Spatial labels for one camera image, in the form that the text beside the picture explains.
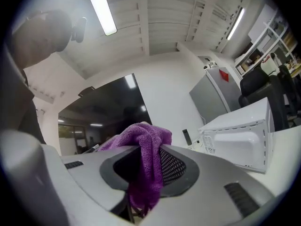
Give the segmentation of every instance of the television screen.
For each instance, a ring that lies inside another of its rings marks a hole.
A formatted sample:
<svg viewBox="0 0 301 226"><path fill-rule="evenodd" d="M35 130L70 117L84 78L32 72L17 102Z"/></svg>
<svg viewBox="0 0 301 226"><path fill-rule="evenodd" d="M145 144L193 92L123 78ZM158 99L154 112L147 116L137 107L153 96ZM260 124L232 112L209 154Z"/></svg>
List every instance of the television screen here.
<svg viewBox="0 0 301 226"><path fill-rule="evenodd" d="M151 124L134 74L85 89L79 96L59 113L62 155L83 153L134 123Z"/></svg>

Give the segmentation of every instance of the microfiber cloth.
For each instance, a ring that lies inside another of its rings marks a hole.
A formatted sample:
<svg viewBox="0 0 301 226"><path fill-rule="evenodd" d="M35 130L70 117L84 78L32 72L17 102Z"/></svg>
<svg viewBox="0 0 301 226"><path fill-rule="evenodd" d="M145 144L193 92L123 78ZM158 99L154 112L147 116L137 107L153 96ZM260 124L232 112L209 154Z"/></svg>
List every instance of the microfiber cloth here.
<svg viewBox="0 0 301 226"><path fill-rule="evenodd" d="M160 198L163 187L161 144L171 145L172 133L164 128L137 123L129 126L120 135L104 144L98 151L117 148L124 145L141 147L141 167L138 178L130 183L128 193L132 206L145 210L152 209Z"/></svg>

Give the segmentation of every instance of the fluorescent light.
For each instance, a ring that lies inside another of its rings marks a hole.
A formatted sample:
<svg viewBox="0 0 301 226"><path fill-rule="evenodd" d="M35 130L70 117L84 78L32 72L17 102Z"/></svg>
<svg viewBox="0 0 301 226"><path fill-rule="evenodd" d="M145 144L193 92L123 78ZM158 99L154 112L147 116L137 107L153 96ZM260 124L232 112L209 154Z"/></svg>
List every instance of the fluorescent light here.
<svg viewBox="0 0 301 226"><path fill-rule="evenodd" d="M242 8L242 9L240 10L239 15L238 15L238 19L236 20L234 26L232 27L231 32L229 33L229 35L228 35L228 37L227 37L227 40L230 40L230 39L231 39L232 35L234 34L235 30L236 30L237 27L238 27L238 24L240 23L240 20L241 20L242 17L243 17L244 13L245 13L245 9Z"/></svg>
<svg viewBox="0 0 301 226"><path fill-rule="evenodd" d="M102 124L90 124L90 126L98 126L98 127L101 127L103 126Z"/></svg>
<svg viewBox="0 0 301 226"><path fill-rule="evenodd" d="M105 35L109 36L117 32L108 1L107 0L91 0L95 13L99 22L103 27Z"/></svg>
<svg viewBox="0 0 301 226"><path fill-rule="evenodd" d="M133 89L136 87L136 83L135 83L135 80L134 80L132 74L125 76L125 79L127 81L128 86L130 87L130 89Z"/></svg>

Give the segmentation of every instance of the refrigerator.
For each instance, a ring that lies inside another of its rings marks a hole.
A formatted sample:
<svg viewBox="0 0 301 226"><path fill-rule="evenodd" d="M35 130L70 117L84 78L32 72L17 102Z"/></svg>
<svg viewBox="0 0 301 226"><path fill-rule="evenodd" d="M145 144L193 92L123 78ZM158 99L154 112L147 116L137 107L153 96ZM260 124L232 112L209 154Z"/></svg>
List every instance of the refrigerator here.
<svg viewBox="0 0 301 226"><path fill-rule="evenodd" d="M191 90L190 96L206 123L240 108L240 88L224 67L206 69L206 74Z"/></svg>

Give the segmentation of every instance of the tube light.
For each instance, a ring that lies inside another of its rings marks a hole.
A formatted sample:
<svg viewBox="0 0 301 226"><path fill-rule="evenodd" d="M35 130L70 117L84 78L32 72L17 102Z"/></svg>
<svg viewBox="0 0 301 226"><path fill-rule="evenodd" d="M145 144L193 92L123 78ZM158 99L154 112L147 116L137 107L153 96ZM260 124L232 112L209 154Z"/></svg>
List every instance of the tube light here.
<svg viewBox="0 0 301 226"><path fill-rule="evenodd" d="M135 83L135 80L134 80L132 74L125 76L125 79L127 81L128 86L130 87L130 89L133 89L136 87L136 83Z"/></svg>
<svg viewBox="0 0 301 226"><path fill-rule="evenodd" d="M109 36L117 32L108 1L107 0L91 0L95 13L100 24L103 27L105 35Z"/></svg>
<svg viewBox="0 0 301 226"><path fill-rule="evenodd" d="M232 27L232 30L231 30L230 33L228 34L227 40L230 40L230 39L231 39L232 35L234 34L235 30L237 29L237 27L238 27L238 25L239 25L239 23L240 23L240 20L241 20L242 17L243 17L244 13L245 13L245 9L242 8L242 9L240 10L240 13L239 13L239 15L238 15L238 18L237 18L237 20L236 20L234 26Z"/></svg>
<svg viewBox="0 0 301 226"><path fill-rule="evenodd" d="M101 126L103 126L102 124L90 124L90 126L98 126L98 127L101 127Z"/></svg>

